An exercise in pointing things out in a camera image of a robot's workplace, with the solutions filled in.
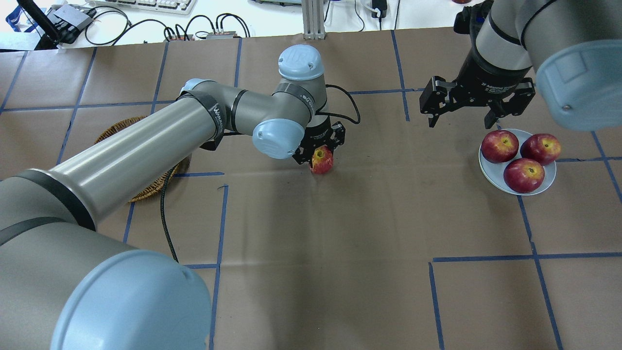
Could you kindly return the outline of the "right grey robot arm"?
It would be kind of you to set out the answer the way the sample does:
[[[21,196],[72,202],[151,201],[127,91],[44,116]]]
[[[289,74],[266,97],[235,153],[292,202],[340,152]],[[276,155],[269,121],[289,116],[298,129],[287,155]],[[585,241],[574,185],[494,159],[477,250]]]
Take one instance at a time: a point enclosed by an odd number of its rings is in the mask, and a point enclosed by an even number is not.
[[[520,115],[538,92],[557,124],[596,131],[621,124],[619,0],[486,0],[458,13],[471,48],[455,80],[431,78],[420,111],[487,107],[485,128]]]

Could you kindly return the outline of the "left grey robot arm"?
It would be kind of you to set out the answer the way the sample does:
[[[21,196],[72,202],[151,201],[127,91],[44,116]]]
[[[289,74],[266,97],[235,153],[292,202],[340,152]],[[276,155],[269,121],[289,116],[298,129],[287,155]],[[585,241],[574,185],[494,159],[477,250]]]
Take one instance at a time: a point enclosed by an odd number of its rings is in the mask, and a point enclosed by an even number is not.
[[[278,56],[271,95],[193,78],[175,102],[124,120],[55,167],[1,182],[3,350],[204,350],[212,297],[170,257],[97,232],[127,202],[160,195],[180,163],[223,137],[249,135],[261,153],[315,168],[344,142],[331,124],[325,68],[313,46]]]

